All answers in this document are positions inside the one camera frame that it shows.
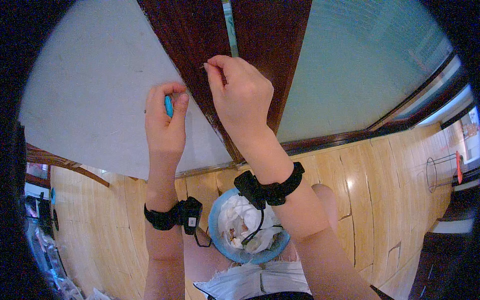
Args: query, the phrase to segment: wooden floor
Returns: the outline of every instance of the wooden floor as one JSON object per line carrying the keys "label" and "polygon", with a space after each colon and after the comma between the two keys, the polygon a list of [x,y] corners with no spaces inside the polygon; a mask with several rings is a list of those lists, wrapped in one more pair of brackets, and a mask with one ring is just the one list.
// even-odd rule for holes
{"label": "wooden floor", "polygon": [[[380,290],[403,299],[413,283],[423,235],[449,204],[449,185],[429,193],[425,163],[455,150],[436,124],[292,159],[302,162],[310,184],[321,182],[334,190],[338,237],[356,270]],[[439,181],[451,178],[452,166],[437,166]],[[55,238],[67,274],[87,295],[95,287],[121,299],[141,299],[148,262],[146,184],[87,168],[110,182],[110,188],[52,168],[60,224]],[[212,202],[246,169],[176,180],[180,199],[193,196],[204,204],[203,229]],[[186,282],[187,299],[204,299]]]}

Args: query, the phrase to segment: white shorts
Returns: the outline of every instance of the white shorts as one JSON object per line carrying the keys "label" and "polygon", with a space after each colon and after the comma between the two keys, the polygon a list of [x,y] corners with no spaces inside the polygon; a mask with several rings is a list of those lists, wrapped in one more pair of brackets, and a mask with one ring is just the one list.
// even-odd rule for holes
{"label": "white shorts", "polygon": [[278,292],[305,292],[312,294],[300,261],[269,261],[261,268],[244,264],[217,273],[208,282],[194,282],[205,297],[216,300],[241,300]]}

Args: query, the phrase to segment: red object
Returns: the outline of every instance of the red object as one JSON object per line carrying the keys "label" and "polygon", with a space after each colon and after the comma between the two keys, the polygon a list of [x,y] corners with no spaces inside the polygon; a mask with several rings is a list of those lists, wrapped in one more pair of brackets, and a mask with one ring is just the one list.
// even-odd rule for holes
{"label": "red object", "polygon": [[456,174],[458,175],[458,184],[461,184],[463,179],[462,170],[460,168],[461,155],[458,151],[455,153],[455,155],[456,155]]}

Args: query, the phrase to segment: hand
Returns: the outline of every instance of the hand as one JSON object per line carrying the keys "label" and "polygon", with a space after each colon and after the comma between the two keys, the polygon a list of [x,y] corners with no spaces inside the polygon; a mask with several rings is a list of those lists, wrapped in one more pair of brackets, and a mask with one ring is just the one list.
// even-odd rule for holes
{"label": "hand", "polygon": [[267,128],[272,83],[241,58],[217,55],[207,62],[204,66],[215,109],[230,136],[246,136]]}
{"label": "hand", "polygon": [[[187,87],[168,83],[150,89],[146,100],[145,133],[147,135],[150,164],[153,157],[180,161],[185,148],[185,114],[188,107]],[[173,117],[165,110],[165,94],[172,94]]]}

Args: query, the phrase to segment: person's right hand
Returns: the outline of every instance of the person's right hand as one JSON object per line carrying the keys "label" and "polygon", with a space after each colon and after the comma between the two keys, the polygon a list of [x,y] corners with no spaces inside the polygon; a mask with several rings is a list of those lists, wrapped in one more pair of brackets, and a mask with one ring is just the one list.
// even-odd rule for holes
{"label": "person's right hand", "polygon": [[241,58],[217,55],[204,66],[215,109],[230,136],[266,129],[272,83]]}

